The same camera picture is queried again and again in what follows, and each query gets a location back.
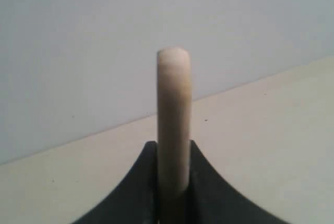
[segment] curved black support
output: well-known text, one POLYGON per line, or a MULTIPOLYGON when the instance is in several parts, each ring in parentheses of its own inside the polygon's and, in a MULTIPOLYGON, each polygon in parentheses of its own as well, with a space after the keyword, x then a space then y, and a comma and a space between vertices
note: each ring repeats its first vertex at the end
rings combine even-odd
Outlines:
POLYGON ((157 223, 157 143, 147 142, 120 184, 74 224, 157 223))
POLYGON ((196 224, 287 224, 235 190, 191 142, 188 222, 196 224))

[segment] black base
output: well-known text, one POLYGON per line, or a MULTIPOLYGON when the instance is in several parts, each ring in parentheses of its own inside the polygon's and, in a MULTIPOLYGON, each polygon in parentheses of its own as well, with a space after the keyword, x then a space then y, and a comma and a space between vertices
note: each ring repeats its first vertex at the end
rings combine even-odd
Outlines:
MULTIPOLYGON (((126 177, 74 224, 158 222, 157 143, 147 142, 126 177)), ((187 223, 287 224, 229 185, 191 142, 187 223)))

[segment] wooden dowel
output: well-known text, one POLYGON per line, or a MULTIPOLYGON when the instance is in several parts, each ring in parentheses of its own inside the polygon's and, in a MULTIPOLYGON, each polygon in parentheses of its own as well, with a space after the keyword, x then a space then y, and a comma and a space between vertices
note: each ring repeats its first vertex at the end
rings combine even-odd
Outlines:
POLYGON ((190 56, 181 48, 158 52, 158 183, 161 224, 185 223, 192 102, 190 56))

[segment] white wall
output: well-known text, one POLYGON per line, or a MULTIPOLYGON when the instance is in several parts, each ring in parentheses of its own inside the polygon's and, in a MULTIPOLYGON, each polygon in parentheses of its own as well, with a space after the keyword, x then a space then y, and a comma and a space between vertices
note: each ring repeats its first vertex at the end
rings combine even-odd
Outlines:
POLYGON ((333 18, 333 0, 0 0, 0 163, 154 113, 159 48, 190 51, 198 98, 333 54, 333 18))

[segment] table surface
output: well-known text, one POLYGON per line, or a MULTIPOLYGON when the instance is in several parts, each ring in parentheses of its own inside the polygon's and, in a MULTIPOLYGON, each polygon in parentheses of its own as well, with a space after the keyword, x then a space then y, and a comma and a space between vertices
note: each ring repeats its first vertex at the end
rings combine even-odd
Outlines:
MULTIPOLYGON (((264 209, 295 224, 332 223, 333 80, 328 57, 195 101, 192 139, 264 209)), ((0 166, 0 222, 76 220, 117 186, 156 134, 151 116, 0 166)))

